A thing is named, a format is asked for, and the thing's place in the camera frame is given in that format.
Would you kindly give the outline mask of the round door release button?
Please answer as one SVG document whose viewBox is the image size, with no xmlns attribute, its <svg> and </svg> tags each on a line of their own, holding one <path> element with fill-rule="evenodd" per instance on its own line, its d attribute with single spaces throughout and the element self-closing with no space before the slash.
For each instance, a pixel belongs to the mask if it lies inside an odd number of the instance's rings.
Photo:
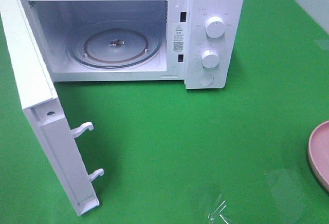
<svg viewBox="0 0 329 224">
<path fill-rule="evenodd" d="M 214 81 L 214 76 L 212 74 L 206 73 L 198 78 L 198 81 L 203 86 L 210 86 Z"/>
</svg>

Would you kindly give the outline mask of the white microwave knob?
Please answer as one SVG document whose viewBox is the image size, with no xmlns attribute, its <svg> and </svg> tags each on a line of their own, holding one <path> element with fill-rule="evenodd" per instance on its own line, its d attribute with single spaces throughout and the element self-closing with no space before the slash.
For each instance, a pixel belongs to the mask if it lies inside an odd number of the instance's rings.
<svg viewBox="0 0 329 224">
<path fill-rule="evenodd" d="M 202 65 L 212 69 L 220 63 L 220 56 L 215 50 L 206 50 L 201 54 Z"/>
<path fill-rule="evenodd" d="M 226 29 L 226 22 L 220 16 L 212 16 L 205 21 L 205 31 L 208 37 L 221 37 Z"/>
</svg>

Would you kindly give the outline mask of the white microwave door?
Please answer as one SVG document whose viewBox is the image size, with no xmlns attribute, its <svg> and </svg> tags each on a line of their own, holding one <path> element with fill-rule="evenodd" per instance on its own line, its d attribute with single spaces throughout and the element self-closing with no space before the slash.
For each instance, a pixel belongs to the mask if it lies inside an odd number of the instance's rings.
<svg viewBox="0 0 329 224">
<path fill-rule="evenodd" d="M 1 2 L 1 18 L 22 110 L 80 216 L 99 205 L 92 181 L 104 174 L 88 174 L 75 141 L 93 124 L 69 127 L 21 0 Z"/>
</svg>

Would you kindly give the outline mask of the pink round plate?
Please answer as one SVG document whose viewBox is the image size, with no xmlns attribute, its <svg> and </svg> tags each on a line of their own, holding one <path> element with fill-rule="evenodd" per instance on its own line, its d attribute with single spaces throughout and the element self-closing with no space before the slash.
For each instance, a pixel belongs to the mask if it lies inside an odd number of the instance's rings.
<svg viewBox="0 0 329 224">
<path fill-rule="evenodd" d="M 307 152 L 313 173 L 328 192 L 328 121 L 312 131 Z"/>
</svg>

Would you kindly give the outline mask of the white microwave oven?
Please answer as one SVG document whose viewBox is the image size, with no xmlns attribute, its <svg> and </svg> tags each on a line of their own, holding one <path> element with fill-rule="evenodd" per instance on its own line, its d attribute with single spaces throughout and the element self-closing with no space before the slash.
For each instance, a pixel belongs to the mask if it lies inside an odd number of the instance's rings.
<svg viewBox="0 0 329 224">
<path fill-rule="evenodd" d="M 187 89 L 225 86 L 243 0 L 21 0 L 51 80 L 154 81 L 182 80 Z M 205 21 L 220 16 L 224 34 L 210 38 Z M 165 26 L 159 51 L 131 67 L 100 69 L 83 65 L 69 52 L 71 34 L 95 23 L 129 20 Z M 201 54 L 215 50 L 220 63 L 208 69 Z M 198 78 L 212 74 L 203 86 Z"/>
</svg>

